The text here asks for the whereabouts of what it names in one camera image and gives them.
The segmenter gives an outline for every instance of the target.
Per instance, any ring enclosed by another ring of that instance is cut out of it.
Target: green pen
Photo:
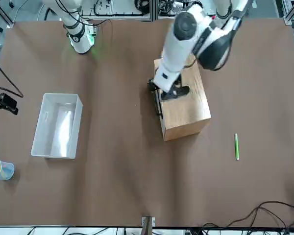
[[[235,133],[234,139],[235,139],[235,158],[238,161],[240,159],[240,152],[239,152],[239,138],[237,137],[237,133]]]

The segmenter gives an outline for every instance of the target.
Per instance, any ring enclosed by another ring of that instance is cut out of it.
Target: clear plastic cup
[[[14,165],[0,161],[0,180],[9,180],[14,174]]]

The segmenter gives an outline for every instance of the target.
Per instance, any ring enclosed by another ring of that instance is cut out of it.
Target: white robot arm
[[[221,28],[216,27],[199,4],[193,4],[176,16],[165,39],[160,65],[151,81],[156,89],[163,90],[162,100],[178,98],[189,92],[189,87],[182,87],[178,81],[191,53],[204,69],[222,68],[251,3],[252,0],[241,0]]]
[[[71,45],[75,51],[84,54],[94,45],[96,26],[89,24],[79,15],[83,0],[43,0],[63,21]]]

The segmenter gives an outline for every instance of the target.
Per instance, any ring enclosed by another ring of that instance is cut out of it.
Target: wooden block
[[[189,56],[187,64],[191,64],[194,59],[193,55]],[[160,59],[154,60],[155,70],[159,62]],[[199,133],[211,118],[197,61],[192,67],[183,69],[181,77],[182,85],[190,87],[186,96],[160,101],[162,90],[155,93],[162,113],[160,122],[164,141]]]

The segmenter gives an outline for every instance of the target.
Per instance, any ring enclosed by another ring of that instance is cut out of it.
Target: brown mat
[[[163,142],[147,80],[169,21],[105,23],[78,55],[60,22],[18,23],[0,64],[25,94],[0,111],[0,225],[225,226],[259,203],[294,205],[294,37],[282,19],[244,22],[230,60],[201,70],[212,119],[200,135]],[[9,86],[0,74],[0,85]],[[83,102],[75,160],[31,157],[43,94]],[[240,139],[235,160],[234,134]],[[268,205],[290,224],[294,210]],[[248,226],[250,221],[235,226]],[[277,227],[259,212],[257,227]]]

